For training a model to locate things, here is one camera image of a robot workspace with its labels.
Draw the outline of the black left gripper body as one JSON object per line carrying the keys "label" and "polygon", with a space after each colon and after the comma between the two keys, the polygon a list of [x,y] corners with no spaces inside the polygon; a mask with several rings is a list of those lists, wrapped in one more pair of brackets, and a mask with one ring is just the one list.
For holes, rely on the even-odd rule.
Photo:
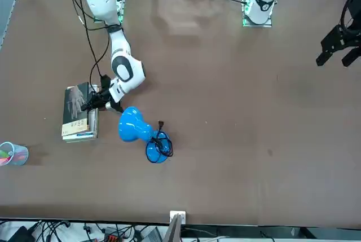
{"label": "black left gripper body", "polygon": [[348,47],[360,47],[360,25],[351,24],[347,27],[340,25],[338,30],[341,33],[340,44],[342,50]]}

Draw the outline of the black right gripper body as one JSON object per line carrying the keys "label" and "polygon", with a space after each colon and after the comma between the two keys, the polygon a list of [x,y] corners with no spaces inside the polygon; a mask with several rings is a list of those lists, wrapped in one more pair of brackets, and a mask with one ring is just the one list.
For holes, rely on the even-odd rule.
{"label": "black right gripper body", "polygon": [[106,102],[105,107],[111,107],[112,96],[109,89],[101,89],[98,93],[100,94],[101,99]]}

